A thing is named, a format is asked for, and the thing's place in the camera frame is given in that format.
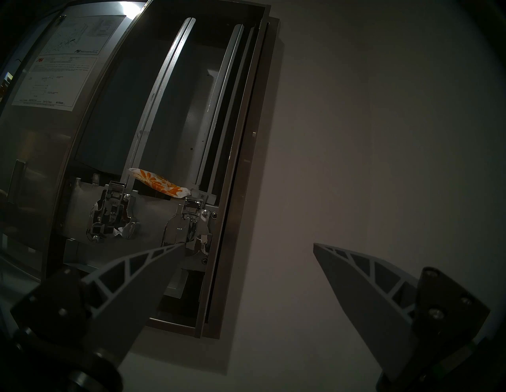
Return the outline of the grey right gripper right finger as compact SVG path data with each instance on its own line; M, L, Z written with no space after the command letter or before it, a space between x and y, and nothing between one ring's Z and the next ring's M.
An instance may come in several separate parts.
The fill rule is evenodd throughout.
M436 267L415 278L386 260L314 243L342 310L381 367L376 391L450 391L490 313Z

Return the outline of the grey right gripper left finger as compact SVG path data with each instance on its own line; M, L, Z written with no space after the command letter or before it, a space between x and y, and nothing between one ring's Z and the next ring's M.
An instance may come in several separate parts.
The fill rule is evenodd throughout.
M10 391L123 391L118 371L185 256L176 243L81 277L64 267L11 309Z

